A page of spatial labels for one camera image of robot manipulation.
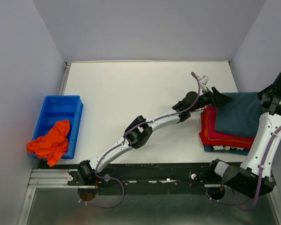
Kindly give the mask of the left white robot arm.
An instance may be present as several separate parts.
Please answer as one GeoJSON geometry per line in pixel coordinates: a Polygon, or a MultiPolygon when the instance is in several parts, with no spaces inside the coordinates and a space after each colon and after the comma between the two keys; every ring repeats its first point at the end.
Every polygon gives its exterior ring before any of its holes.
{"type": "Polygon", "coordinates": [[[228,97],[212,87],[210,90],[203,91],[202,95],[194,91],[188,92],[181,101],[178,101],[169,111],[160,116],[149,119],[141,115],[138,116],[126,128],[120,140],[110,149],[78,164],[79,181],[84,185],[90,185],[95,176],[112,161],[130,150],[143,147],[153,132],[169,125],[184,122],[190,118],[192,112],[207,105],[221,107],[232,101],[232,97],[228,97]]]}

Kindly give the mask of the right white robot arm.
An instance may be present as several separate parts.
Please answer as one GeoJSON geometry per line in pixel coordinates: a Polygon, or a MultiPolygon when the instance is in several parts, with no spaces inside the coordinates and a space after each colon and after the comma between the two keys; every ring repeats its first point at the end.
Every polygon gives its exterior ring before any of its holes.
{"type": "Polygon", "coordinates": [[[265,113],[261,114],[259,127],[252,147],[240,166],[229,165],[219,159],[211,162],[206,178],[249,197],[270,193],[274,184],[269,180],[271,166],[281,141],[281,71],[272,85],[258,93],[265,113]]]}

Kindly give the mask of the teal grey t-shirt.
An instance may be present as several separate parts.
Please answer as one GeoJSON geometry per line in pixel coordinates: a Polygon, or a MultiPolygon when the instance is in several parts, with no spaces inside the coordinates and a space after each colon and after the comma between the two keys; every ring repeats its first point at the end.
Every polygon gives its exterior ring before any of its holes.
{"type": "Polygon", "coordinates": [[[224,92],[233,101],[217,110],[215,131],[226,135],[253,138],[259,127],[262,106],[257,92],[224,92]]]}

